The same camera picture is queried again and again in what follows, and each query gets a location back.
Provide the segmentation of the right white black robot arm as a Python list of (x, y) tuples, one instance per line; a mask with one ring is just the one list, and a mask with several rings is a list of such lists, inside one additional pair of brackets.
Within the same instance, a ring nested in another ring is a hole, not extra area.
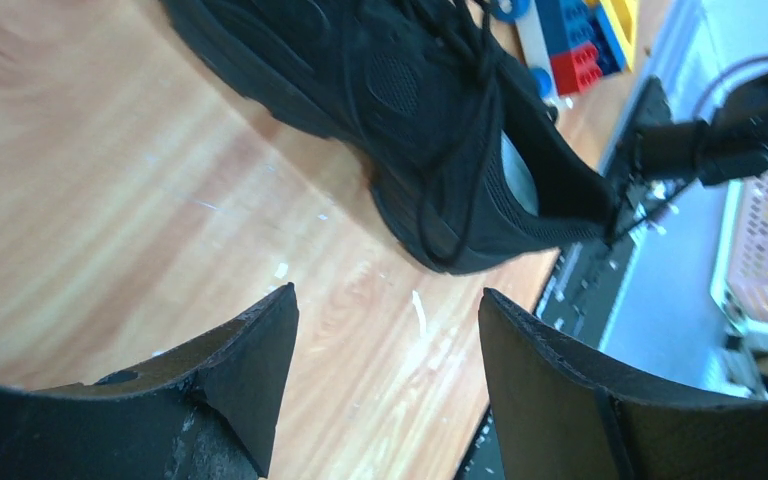
[(634, 144), (640, 180), (714, 186), (767, 171), (768, 71), (735, 86), (709, 119), (643, 127)]

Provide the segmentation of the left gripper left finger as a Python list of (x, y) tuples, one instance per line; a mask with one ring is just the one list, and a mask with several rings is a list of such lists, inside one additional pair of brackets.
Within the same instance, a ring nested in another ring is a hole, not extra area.
[(286, 284), (96, 383), (0, 385), (0, 479), (267, 476), (298, 323)]

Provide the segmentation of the black shoe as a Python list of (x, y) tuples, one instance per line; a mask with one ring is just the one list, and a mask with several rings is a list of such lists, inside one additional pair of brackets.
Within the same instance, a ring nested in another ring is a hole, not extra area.
[(481, 272), (616, 231), (616, 191), (463, 1), (168, 1), (238, 94), (369, 156), (382, 219), (427, 268)]

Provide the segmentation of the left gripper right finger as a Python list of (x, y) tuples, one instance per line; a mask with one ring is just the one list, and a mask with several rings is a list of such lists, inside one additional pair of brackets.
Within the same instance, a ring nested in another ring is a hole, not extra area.
[(768, 401), (620, 362), (486, 289), (480, 343), (509, 479), (768, 479)]

